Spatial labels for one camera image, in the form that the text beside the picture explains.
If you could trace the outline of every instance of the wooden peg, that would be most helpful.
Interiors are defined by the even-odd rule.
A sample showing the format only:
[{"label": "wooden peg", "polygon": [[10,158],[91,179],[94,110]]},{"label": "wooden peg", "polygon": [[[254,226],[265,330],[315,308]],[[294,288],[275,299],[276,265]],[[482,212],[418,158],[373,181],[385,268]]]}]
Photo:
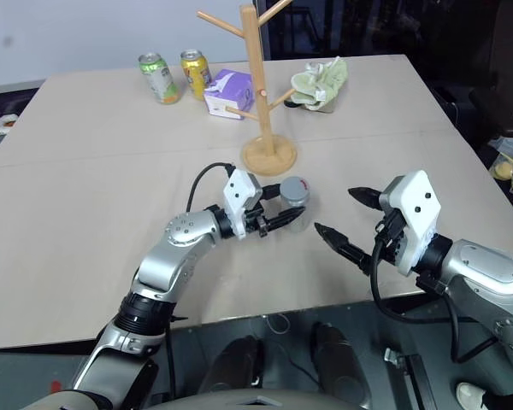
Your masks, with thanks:
[{"label": "wooden peg", "polygon": [[277,100],[275,100],[274,102],[272,102],[268,108],[270,109],[270,111],[272,109],[274,109],[275,107],[277,107],[278,105],[280,105],[281,103],[283,103],[288,97],[290,97],[292,94],[294,94],[296,92],[296,90],[294,88],[291,88],[288,92],[286,92],[285,94],[283,94],[281,97],[279,97]]},{"label": "wooden peg", "polygon": [[258,26],[266,24],[268,20],[277,15],[290,2],[292,2],[292,0],[279,0],[279,2],[277,2],[264,13],[262,13],[262,15],[258,18]]},{"label": "wooden peg", "polygon": [[215,26],[223,28],[231,34],[235,34],[236,36],[243,38],[243,32],[239,30],[236,26],[231,25],[230,23],[226,23],[224,20],[217,19],[213,15],[208,15],[203,11],[198,11],[197,15],[200,19],[204,19],[205,21],[208,21],[209,23],[214,24]]},{"label": "wooden peg", "polygon": [[247,113],[246,111],[241,111],[240,109],[234,108],[234,107],[226,107],[226,111],[228,113],[233,113],[237,115],[241,115],[242,117],[251,118],[252,120],[258,121],[258,117],[254,114]]}]

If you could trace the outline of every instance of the black cable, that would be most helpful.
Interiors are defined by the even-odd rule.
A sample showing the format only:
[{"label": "black cable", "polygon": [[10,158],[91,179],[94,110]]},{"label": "black cable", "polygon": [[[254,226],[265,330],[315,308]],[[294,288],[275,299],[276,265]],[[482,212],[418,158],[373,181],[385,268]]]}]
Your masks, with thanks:
[{"label": "black cable", "polygon": [[165,349],[168,351],[169,395],[171,396],[171,400],[174,400],[177,396],[177,381],[174,375],[173,344],[171,342],[170,322],[165,326]]},{"label": "black cable", "polygon": [[454,306],[452,299],[448,295],[445,295],[443,299],[445,300],[445,305],[448,309],[448,314],[451,316],[451,360],[454,363],[465,363],[466,361],[473,359],[480,352],[482,352],[485,349],[488,349],[495,342],[498,341],[498,339],[494,336],[489,337],[484,342],[479,343],[477,346],[472,348],[466,354],[458,356],[460,350],[460,327],[458,325],[456,307]]},{"label": "black cable", "polygon": [[278,345],[278,347],[281,349],[281,351],[283,352],[283,354],[285,355],[285,357],[287,358],[287,360],[289,361],[289,364],[291,366],[293,366],[295,369],[299,370],[300,372],[302,372],[303,374],[305,374],[318,388],[321,388],[321,384],[319,383],[319,381],[314,378],[310,372],[308,372],[306,369],[304,369],[302,366],[300,366],[298,363],[296,363],[291,355],[289,354],[289,352],[287,352],[285,346],[283,346],[283,344],[281,344],[280,342],[277,342],[275,340],[268,340],[268,342],[272,342],[272,343],[275,343]]},{"label": "black cable", "polygon": [[194,193],[196,192],[196,188],[198,187],[199,180],[205,175],[206,172],[208,172],[210,169],[214,167],[224,167],[224,169],[226,169],[228,177],[230,177],[232,175],[233,170],[236,169],[236,167],[233,164],[228,164],[227,162],[213,162],[212,164],[209,164],[207,167],[202,169],[202,171],[197,175],[196,179],[194,179],[194,182],[192,183],[190,195],[188,196],[188,203],[186,204],[186,212],[190,212],[190,209],[192,208],[192,200],[194,199]]},{"label": "black cable", "polygon": [[[386,245],[380,238],[376,238],[376,242],[374,243],[373,254],[370,257],[369,263],[369,276],[370,276],[370,290],[373,295],[374,303],[376,307],[388,318],[398,320],[403,323],[408,323],[412,325],[431,325],[433,323],[449,323],[451,322],[451,318],[431,318],[431,319],[415,319],[415,318],[407,318],[401,314],[395,313],[390,310],[382,298],[380,297],[380,292],[378,289],[378,264],[380,263],[380,254]],[[472,318],[459,318],[460,322],[475,322]]]}]

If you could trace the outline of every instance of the can lid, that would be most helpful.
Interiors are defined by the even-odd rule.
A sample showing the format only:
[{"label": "can lid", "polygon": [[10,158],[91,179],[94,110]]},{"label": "can lid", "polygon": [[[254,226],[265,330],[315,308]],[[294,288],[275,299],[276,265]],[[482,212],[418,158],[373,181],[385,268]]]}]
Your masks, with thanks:
[{"label": "can lid", "polygon": [[155,62],[159,62],[162,59],[157,53],[146,53],[139,57],[139,62],[141,64],[153,64]]},{"label": "can lid", "polygon": [[302,207],[310,198],[310,188],[305,179],[289,177],[281,182],[280,194],[292,207]]},{"label": "can lid", "polygon": [[191,62],[193,60],[197,60],[202,55],[203,54],[200,50],[189,49],[189,50],[184,50],[182,53],[180,53],[180,58]]}]

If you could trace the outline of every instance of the wooden pole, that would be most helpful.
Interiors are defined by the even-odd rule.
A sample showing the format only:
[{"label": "wooden pole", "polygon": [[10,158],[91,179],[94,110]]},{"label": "wooden pole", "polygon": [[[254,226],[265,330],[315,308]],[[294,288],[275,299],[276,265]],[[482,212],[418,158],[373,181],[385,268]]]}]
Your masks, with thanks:
[{"label": "wooden pole", "polygon": [[268,100],[266,99],[266,83],[264,79],[264,64],[262,63],[262,46],[260,33],[258,32],[257,10],[252,4],[241,6],[241,22],[245,48],[249,57],[249,69],[251,71],[253,90],[255,91],[255,105],[258,112],[260,131],[266,149],[266,155],[275,154],[274,140],[272,138],[272,126],[270,125],[270,113]]}]

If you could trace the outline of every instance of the wooden mug tree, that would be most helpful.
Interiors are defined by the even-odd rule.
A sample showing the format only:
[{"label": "wooden mug tree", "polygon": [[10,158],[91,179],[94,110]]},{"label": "wooden mug tree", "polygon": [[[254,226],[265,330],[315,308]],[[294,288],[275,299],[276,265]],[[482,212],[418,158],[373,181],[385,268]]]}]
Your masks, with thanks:
[{"label": "wooden mug tree", "polygon": [[239,30],[236,26],[217,19],[212,15],[198,11],[198,17],[245,40],[258,115],[231,107],[227,107],[226,110],[259,122],[262,135],[252,139],[245,145],[243,148],[243,160],[250,171],[260,175],[279,175],[289,169],[297,159],[297,150],[292,142],[281,135],[273,134],[270,124],[270,111],[283,103],[295,90],[290,89],[277,100],[268,104],[264,65],[262,63],[262,45],[260,32],[258,31],[260,26],[274,17],[291,1],[279,0],[260,17],[257,16],[257,10],[252,4],[241,6],[240,13],[243,30]]}]

